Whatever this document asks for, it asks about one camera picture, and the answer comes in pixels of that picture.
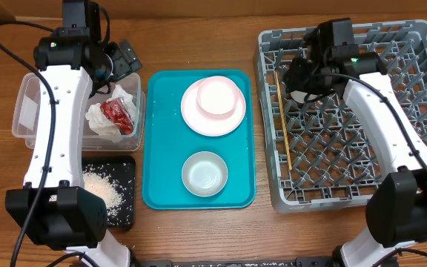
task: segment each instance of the blue tray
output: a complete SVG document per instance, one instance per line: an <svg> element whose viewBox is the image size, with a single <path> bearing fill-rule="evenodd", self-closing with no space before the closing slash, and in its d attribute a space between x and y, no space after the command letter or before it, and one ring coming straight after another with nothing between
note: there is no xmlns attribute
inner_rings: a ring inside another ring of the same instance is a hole
<svg viewBox="0 0 427 267"><path fill-rule="evenodd" d="M243 92L246 115L233 132L207 137L191 130L180 111L185 90L209 76L226 76ZM251 86L240 70L169 70L154 74L148 85L142 198L154 209L244 208L256 195ZM228 167L225 187L212 197L191 194L182 184L185 160L199 151L223 158Z"/></svg>

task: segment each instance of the transparent container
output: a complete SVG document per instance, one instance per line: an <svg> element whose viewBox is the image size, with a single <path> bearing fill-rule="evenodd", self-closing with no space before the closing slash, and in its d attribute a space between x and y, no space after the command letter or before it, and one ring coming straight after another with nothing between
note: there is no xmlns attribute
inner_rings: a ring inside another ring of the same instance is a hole
<svg viewBox="0 0 427 267"><path fill-rule="evenodd" d="M114 142L111 136L100 136L93 132L85 119L85 113L92 104L103 103L111 95L95 94L88 100L87 108L83 113L83 151L135 151L141 145L143 127L145 125L145 94L141 90L141 79L136 73L126 76L118 85L123 87L126 93L133 95L133 103L136 106L136 118L133 119L134 130L130 135L122 135L122 140ZM40 104L39 78L33 73L24 76L19 90L13 117L13 135L23 138L26 146L34 149L36 144L37 122L39 118Z"/></svg>

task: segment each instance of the dish rack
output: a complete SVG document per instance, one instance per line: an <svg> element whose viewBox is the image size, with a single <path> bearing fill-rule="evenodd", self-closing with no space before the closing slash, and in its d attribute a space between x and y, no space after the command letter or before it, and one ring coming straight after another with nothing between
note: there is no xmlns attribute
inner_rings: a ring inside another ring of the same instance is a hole
<svg viewBox="0 0 427 267"><path fill-rule="evenodd" d="M375 51L385 62L401 107L427 144L427 22L354 24L353 29L360 52ZM360 122L337 95L303 105L280 85L293 165L288 170L274 70L279 68L281 80L294 57L307 57L302 38L312 30L263 31L255 51L271 203L279 213L365 205L385 178Z"/></svg>

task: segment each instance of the yellow chopstick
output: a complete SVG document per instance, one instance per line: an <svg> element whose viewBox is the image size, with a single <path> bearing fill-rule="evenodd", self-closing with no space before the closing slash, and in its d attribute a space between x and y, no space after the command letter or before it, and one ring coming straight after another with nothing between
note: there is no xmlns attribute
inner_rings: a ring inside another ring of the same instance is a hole
<svg viewBox="0 0 427 267"><path fill-rule="evenodd" d="M281 89L279 88L279 78L278 78L279 77L279 73L278 73L277 70L274 71L274 76L276 78L276 88L277 88L277 91L278 91L279 114L281 115L282 134L285 136L286 156L288 156L289 171L292 171L293 170L293 166L291 165L291 155L289 155L288 131L286 130L285 112L282 109Z"/></svg>

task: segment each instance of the red snack wrapper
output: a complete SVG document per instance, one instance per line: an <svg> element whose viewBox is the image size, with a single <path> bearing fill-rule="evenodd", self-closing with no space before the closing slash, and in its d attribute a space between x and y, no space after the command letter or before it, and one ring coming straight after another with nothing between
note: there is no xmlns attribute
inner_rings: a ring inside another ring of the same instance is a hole
<svg viewBox="0 0 427 267"><path fill-rule="evenodd" d="M126 111L122 98L103 102L100 109L105 117L118 127L122 134L128 135L133 133L133 123L131 122L129 113Z"/></svg>

